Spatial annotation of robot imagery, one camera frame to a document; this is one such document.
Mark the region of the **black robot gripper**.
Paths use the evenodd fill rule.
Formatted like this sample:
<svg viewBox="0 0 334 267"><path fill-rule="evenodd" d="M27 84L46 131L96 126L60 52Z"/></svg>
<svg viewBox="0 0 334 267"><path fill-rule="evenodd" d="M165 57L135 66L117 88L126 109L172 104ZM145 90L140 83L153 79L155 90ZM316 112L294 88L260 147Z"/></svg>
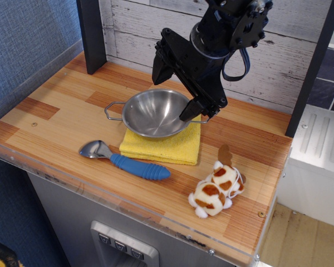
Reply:
<svg viewBox="0 0 334 267"><path fill-rule="evenodd" d="M203 55L192 41L170 28L164 28L161 36L155 46L154 85L176 75L193 96L179 115L180 120L190 121L200 114L214 117L228 104L220 79L223 60Z"/></svg>

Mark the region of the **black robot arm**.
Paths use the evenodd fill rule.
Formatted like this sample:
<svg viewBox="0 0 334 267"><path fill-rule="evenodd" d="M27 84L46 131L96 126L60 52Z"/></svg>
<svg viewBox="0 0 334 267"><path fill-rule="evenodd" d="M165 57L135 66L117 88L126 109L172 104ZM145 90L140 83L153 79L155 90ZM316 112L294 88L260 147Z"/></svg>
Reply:
<svg viewBox="0 0 334 267"><path fill-rule="evenodd" d="M198 115L214 117L228 104L222 79L235 82L240 76L229 76L225 65L239 51L244 73L251 67L248 47L257 47L265 37L268 11L272 1L208 1L202 20L185 39L170 28L161 32L156 43L152 80L155 85L176 75L191 93L179 118L190 121Z"/></svg>

